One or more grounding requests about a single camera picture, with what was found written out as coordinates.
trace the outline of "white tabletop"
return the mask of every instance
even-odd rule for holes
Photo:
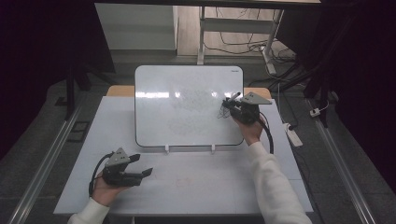
[[[306,212],[312,206],[304,188],[275,102],[261,105],[274,137],[275,154]],[[268,148],[265,133],[262,136]],[[96,163],[107,153],[123,147],[128,155],[141,154],[127,167],[140,173],[153,167],[141,186],[125,190],[112,204],[110,213],[125,216],[212,216],[259,214],[248,160],[240,146],[210,147],[196,152],[171,152],[153,148],[148,152],[134,139],[134,98],[104,97],[75,167],[55,208],[55,214],[71,215],[87,204],[88,185]]]

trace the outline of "wooden floor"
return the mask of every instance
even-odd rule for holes
[[[199,45],[199,8],[198,7],[178,7],[178,33],[177,33],[177,55],[197,55]],[[256,9],[256,8],[227,8],[227,7],[207,7],[205,9],[205,16],[207,18],[226,18],[226,19],[244,19],[244,20],[266,20],[270,21],[273,18],[274,11],[272,9]],[[220,32],[205,32],[204,42],[211,48],[205,49],[205,55],[227,55],[227,56],[261,56],[259,52],[248,52],[240,54],[249,50],[248,43],[264,41],[268,39],[268,35],[260,34],[236,34],[236,33],[221,33]],[[273,44],[275,52],[286,49],[287,47],[280,42]]]

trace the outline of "white power strip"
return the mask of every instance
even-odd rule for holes
[[[294,130],[289,130],[289,123],[284,123],[283,127],[285,129],[286,134],[288,135],[289,140],[293,144],[294,147],[300,147],[303,145],[303,142],[298,137],[297,133]]]

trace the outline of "white sweater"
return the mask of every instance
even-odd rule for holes
[[[305,214],[289,180],[280,171],[276,157],[269,154],[261,142],[246,151],[265,223],[312,223]],[[109,208],[90,199],[87,206],[70,217],[68,224],[100,224]]]

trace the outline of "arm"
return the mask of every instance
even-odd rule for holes
[[[276,157],[269,154],[262,142],[262,126],[238,123],[249,145],[247,158],[256,189],[257,201],[266,223],[312,223],[305,214],[289,180],[280,171]]]
[[[88,204],[81,212],[71,216],[67,224],[102,224],[111,203],[121,191],[128,189],[109,186],[101,176],[102,173],[96,177],[93,195]]]

